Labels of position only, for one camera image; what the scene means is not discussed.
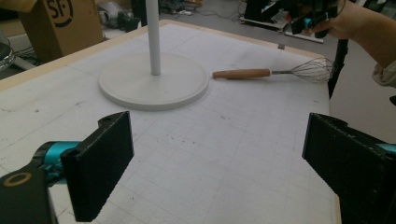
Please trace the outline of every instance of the white pole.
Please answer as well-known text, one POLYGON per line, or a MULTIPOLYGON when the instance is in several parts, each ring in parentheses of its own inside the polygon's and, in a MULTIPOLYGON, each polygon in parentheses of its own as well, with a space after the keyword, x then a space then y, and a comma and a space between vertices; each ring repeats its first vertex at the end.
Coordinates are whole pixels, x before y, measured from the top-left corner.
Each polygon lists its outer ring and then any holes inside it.
POLYGON ((151 74, 158 76, 161 74, 160 57, 160 27, 159 10, 157 0, 146 0, 146 11, 148 15, 148 43, 149 57, 151 64, 151 74))

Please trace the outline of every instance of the white table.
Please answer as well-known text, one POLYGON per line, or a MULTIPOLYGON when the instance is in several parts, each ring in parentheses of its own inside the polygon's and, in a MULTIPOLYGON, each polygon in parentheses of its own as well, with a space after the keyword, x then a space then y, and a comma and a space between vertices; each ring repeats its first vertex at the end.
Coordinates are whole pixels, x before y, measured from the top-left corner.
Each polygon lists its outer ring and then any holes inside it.
MULTIPOLYGON (((97 120, 128 110, 101 94, 98 76, 107 63, 148 51, 146 31, 1 80, 0 175, 43 143, 83 140, 97 120)), ((174 21, 162 21, 160 33, 162 51, 194 59, 209 76, 316 57, 174 21)), ((329 113, 327 85, 293 76, 211 79, 191 105, 131 111, 135 156, 93 223, 340 223, 336 196, 302 158, 310 112, 329 113)), ((75 223, 66 186, 50 192, 60 223, 75 223)))

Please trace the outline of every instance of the gray floor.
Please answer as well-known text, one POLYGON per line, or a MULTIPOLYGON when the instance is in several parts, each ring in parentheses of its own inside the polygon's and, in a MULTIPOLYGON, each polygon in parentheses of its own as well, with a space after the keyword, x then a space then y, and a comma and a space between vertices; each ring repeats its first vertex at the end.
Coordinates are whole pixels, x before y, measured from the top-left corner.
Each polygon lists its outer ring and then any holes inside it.
MULTIPOLYGON (((232 34, 244 35, 268 42, 304 49, 334 59, 338 40, 326 36, 324 43, 302 40, 277 31, 242 24, 238 15, 245 12, 241 0, 203 0, 191 16, 162 13, 160 19, 183 21, 232 34)), ((396 139, 396 107, 389 97, 396 95, 393 88, 384 88, 373 82, 371 74, 375 61, 356 43, 349 41, 345 67, 338 79, 331 99, 331 115, 343 119, 350 127, 387 142, 396 139)))

